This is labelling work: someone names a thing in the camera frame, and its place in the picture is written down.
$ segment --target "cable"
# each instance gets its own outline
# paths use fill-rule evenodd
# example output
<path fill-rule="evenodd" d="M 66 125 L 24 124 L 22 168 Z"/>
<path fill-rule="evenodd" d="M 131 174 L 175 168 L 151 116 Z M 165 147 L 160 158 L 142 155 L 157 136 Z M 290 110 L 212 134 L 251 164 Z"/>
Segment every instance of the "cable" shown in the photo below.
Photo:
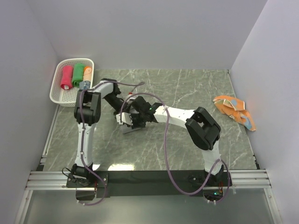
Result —
<path fill-rule="evenodd" d="M 61 170 L 61 173 L 62 173 L 63 175 L 65 175 L 66 177 L 69 177 L 67 174 L 64 173 L 64 169 L 66 169 L 66 170 L 69 171 L 70 173 L 71 173 L 71 170 L 68 169 L 67 167 L 63 167 L 62 170 Z"/>
<path fill-rule="evenodd" d="M 136 89 L 138 87 L 138 85 L 137 86 L 135 86 L 130 92 L 131 93 L 133 93 L 134 92 L 134 90 Z"/>
<path fill-rule="evenodd" d="M 225 191 L 225 194 L 223 195 L 223 197 L 222 197 L 220 200 L 217 201 L 217 203 L 220 202 L 220 201 L 222 201 L 222 200 L 227 196 L 227 194 L 228 194 L 229 183 L 230 183 L 230 175 L 229 175 L 228 166 L 227 166 L 226 163 L 225 163 L 223 160 L 221 160 L 221 159 L 217 159 L 217 160 L 216 160 L 216 162 L 213 164 L 211 170 L 209 171 L 208 175 L 206 176 L 206 179 L 205 179 L 205 181 L 203 182 L 202 186 L 201 186 L 199 189 L 197 189 L 196 191 L 194 191 L 194 192 L 190 192 L 190 193 L 189 193 L 189 192 L 185 192 L 185 191 L 183 191 L 183 190 L 182 190 L 182 189 L 175 183 L 175 181 L 174 181 L 174 179 L 173 179 L 173 177 L 172 177 L 172 175 L 171 175 L 171 171 L 170 171 L 169 164 L 168 164 L 168 159 L 167 159 L 167 152 L 166 152 L 166 135 L 167 135 L 168 127 L 169 127 L 170 114 L 169 114 L 169 111 L 168 111 L 168 109 L 167 109 L 165 103 L 162 101 L 162 99 L 160 99 L 159 97 L 155 96 L 154 94 L 147 93 L 147 92 L 141 92 L 141 93 L 135 93 L 135 94 L 132 94 L 132 95 L 130 95 L 129 97 L 127 97 L 127 98 L 124 100 L 124 102 L 123 102 L 123 104 L 122 104 L 122 106 L 121 106 L 120 118 L 121 118 L 121 113 L 122 113 L 122 111 L 123 111 L 123 107 L 124 107 L 125 103 L 126 103 L 131 97 L 134 97 L 134 96 L 137 96 L 137 95 L 148 95 L 148 96 L 154 97 L 154 98 L 156 98 L 157 100 L 159 100 L 159 101 L 161 102 L 161 104 L 162 104 L 162 105 L 164 106 L 164 108 L 165 108 L 165 111 L 166 111 L 166 114 L 167 114 L 167 120 L 166 120 L 165 132 L 164 132 L 164 159 L 165 159 L 165 164 L 166 164 L 166 168 L 167 168 L 167 173 L 168 173 L 168 176 L 169 176 L 169 178 L 170 178 L 170 180 L 171 180 L 173 186 L 174 186 L 179 192 L 181 192 L 181 193 L 184 194 L 184 195 L 192 196 L 192 195 L 195 195 L 195 194 L 199 193 L 199 192 L 204 188 L 204 186 L 206 185 L 208 179 L 210 178 L 210 175 L 211 175 L 211 173 L 212 173 L 212 170 L 215 168 L 216 164 L 217 164 L 218 162 L 221 161 L 221 162 L 223 163 L 223 165 L 225 166 L 225 169 L 226 169 L 226 171 L 227 171 L 227 173 L 228 173 L 228 187 L 227 187 L 227 190 Z"/>
<path fill-rule="evenodd" d="M 82 201 L 78 201 L 78 203 L 80 203 L 82 205 L 86 205 L 86 206 L 96 205 L 96 204 L 99 204 L 101 201 L 103 201 L 104 198 L 105 198 L 105 196 L 106 196 L 106 193 L 107 193 L 107 187 L 106 187 L 106 183 L 104 182 L 104 180 L 99 175 L 97 175 L 95 172 L 93 172 L 86 165 L 86 163 L 84 161 L 84 158 L 83 158 L 83 154 L 84 154 L 84 152 L 83 152 L 83 149 L 84 149 L 83 145 L 84 145 L 84 133 L 85 133 L 85 120 L 84 120 L 84 115 L 83 115 L 83 95 L 84 95 L 84 92 L 95 90 L 95 89 L 99 88 L 101 85 L 103 85 L 105 83 L 117 83 L 117 84 L 121 84 L 121 85 L 134 86 L 134 87 L 137 87 L 137 86 L 145 84 L 144 82 L 140 82 L 139 84 L 127 84 L 127 83 L 119 83 L 119 82 L 116 82 L 116 81 L 105 81 L 105 82 L 97 84 L 95 87 L 93 87 L 91 89 L 82 90 L 81 93 L 80 93 L 80 98 L 79 98 L 80 103 L 79 103 L 79 106 L 80 106 L 80 116 L 81 116 L 81 119 L 82 119 L 82 137 L 81 137 L 81 146 L 80 146 L 81 161 L 82 161 L 85 169 L 87 169 L 91 174 L 93 174 L 96 178 L 98 178 L 103 183 L 103 185 L 104 185 L 104 195 L 97 202 L 94 202 L 94 203 L 84 203 Z"/>

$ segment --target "glass panel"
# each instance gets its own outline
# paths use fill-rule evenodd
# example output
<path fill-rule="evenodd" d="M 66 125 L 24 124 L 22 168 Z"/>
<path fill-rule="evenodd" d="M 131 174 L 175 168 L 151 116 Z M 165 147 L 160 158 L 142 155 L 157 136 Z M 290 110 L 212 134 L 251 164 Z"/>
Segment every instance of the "glass panel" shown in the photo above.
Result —
<path fill-rule="evenodd" d="M 34 191 L 26 224 L 272 224 L 263 189 L 239 189 L 217 204 L 202 197 L 126 196 L 95 206 L 76 203 L 75 192 Z"/>

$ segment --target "green towel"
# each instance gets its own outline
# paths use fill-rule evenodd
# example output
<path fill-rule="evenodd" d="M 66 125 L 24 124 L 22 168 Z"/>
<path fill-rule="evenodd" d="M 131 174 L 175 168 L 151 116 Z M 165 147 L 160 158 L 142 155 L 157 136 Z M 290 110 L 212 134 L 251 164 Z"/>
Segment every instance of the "green towel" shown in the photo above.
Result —
<path fill-rule="evenodd" d="M 83 81 L 84 67 L 85 65 L 81 63 L 75 64 L 73 78 L 71 79 L 71 83 L 74 87 L 79 87 L 79 83 Z"/>

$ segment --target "red towel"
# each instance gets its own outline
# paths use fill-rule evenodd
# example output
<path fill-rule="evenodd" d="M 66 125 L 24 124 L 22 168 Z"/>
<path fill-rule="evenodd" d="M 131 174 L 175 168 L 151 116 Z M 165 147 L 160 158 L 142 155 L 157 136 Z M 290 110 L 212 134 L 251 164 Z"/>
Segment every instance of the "red towel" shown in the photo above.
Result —
<path fill-rule="evenodd" d="M 60 82 L 60 87 L 64 90 L 70 90 L 73 88 L 71 84 L 71 78 L 73 77 L 73 67 L 66 65 L 62 68 L 62 78 Z"/>

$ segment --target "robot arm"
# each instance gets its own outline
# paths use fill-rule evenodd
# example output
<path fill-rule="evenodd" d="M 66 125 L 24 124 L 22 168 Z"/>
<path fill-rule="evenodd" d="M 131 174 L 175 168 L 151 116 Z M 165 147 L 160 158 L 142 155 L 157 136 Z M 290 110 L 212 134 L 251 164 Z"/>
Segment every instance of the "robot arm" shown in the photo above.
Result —
<path fill-rule="evenodd" d="M 101 99 L 105 99 L 115 110 L 116 118 L 121 125 L 123 133 L 131 132 L 139 128 L 145 127 L 146 122 L 165 123 L 167 114 L 161 103 L 151 105 L 146 102 L 143 97 L 132 98 L 124 106 L 120 119 L 120 109 L 123 100 L 118 98 L 120 90 L 115 83 L 105 83 L 95 91 L 86 91 L 83 97 L 83 115 L 85 120 L 85 131 L 83 132 L 83 124 L 80 115 L 80 92 L 78 93 L 74 116 L 78 122 L 79 141 L 78 152 L 72 173 L 74 177 L 88 178 L 88 171 L 84 168 L 81 161 L 81 140 L 84 133 L 83 158 L 85 164 L 91 168 L 92 160 L 92 142 L 93 132 L 96 123 L 100 119 L 100 103 Z M 205 162 L 205 171 L 209 172 L 216 160 L 220 159 L 219 153 L 219 137 L 221 128 L 212 118 L 212 116 L 202 107 L 196 110 L 182 110 L 167 107 L 170 113 L 170 124 L 177 125 L 187 129 L 194 144 L 202 149 L 203 159 Z M 212 175 L 217 175 L 222 171 L 222 165 L 218 163 Z"/>
<path fill-rule="evenodd" d="M 132 103 L 132 107 L 139 112 L 142 120 L 156 123 L 166 123 L 167 113 L 161 103 L 154 103 L 151 106 L 143 97 L 137 97 Z M 199 107 L 196 110 L 182 110 L 178 108 L 167 107 L 170 114 L 169 123 L 187 129 L 194 144 L 202 149 L 202 155 L 205 162 L 205 171 L 209 172 L 216 160 L 220 159 L 219 138 L 220 126 L 213 117 L 204 109 Z M 117 121 L 123 125 L 131 125 L 128 113 L 122 113 L 122 122 L 120 114 L 116 115 Z M 220 172 L 222 165 L 217 163 L 212 171 L 212 175 Z"/>

